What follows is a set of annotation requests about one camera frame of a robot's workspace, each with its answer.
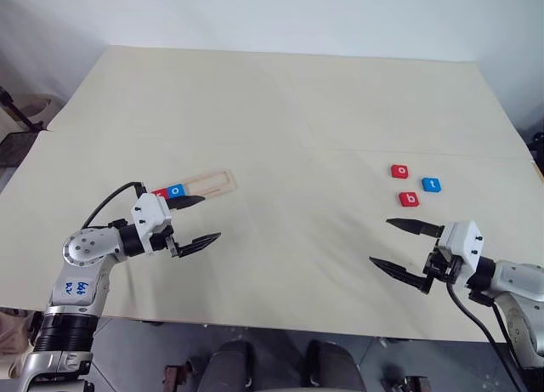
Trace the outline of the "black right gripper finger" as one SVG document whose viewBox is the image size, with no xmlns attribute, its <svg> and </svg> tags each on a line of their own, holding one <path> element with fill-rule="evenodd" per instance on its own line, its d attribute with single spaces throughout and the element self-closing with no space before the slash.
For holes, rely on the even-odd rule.
<svg viewBox="0 0 544 392">
<path fill-rule="evenodd" d="M 392 218 L 387 219 L 386 222 L 413 235 L 425 235 L 433 238 L 440 238 L 443 232 L 442 225 L 430 224 L 417 219 Z"/>
<path fill-rule="evenodd" d="M 429 277 L 417 276 L 410 273 L 405 267 L 389 262 L 387 260 L 370 257 L 369 260 L 386 275 L 416 288 L 421 293 L 428 294 L 432 286 Z"/>
</svg>

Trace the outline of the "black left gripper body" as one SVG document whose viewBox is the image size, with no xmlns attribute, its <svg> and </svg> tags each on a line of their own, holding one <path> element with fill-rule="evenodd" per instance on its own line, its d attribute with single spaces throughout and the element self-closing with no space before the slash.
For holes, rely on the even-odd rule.
<svg viewBox="0 0 544 392">
<path fill-rule="evenodd" d="M 153 252 L 168 250 L 172 258 L 179 256 L 179 245 L 175 241 L 173 227 L 169 224 L 161 232 L 154 233 L 150 238 Z"/>
</svg>

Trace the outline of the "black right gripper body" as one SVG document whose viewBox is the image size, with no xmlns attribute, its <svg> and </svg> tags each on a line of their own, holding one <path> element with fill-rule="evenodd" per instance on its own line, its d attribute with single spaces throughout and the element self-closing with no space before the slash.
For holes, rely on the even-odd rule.
<svg viewBox="0 0 544 392">
<path fill-rule="evenodd" d="M 435 246 L 428 255 L 423 268 L 425 285 L 432 286 L 434 281 L 441 281 L 446 284 L 455 284 L 460 275 L 462 258 L 453 255 L 447 249 Z"/>
</svg>

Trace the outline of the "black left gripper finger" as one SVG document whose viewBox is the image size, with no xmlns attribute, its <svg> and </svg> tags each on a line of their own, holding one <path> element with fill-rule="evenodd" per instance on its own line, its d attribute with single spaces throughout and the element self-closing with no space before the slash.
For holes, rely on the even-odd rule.
<svg viewBox="0 0 544 392">
<path fill-rule="evenodd" d="M 187 245 L 180 246 L 177 242 L 174 243 L 174 258 L 183 258 L 194 253 L 198 253 L 204 248 L 208 247 L 214 241 L 216 241 L 221 236 L 220 232 L 212 233 L 205 236 L 200 236 L 191 241 Z"/>
<path fill-rule="evenodd" d="M 166 199 L 169 209 L 181 210 L 187 207 L 192 207 L 205 200 L 204 196 L 177 196 Z"/>
</svg>

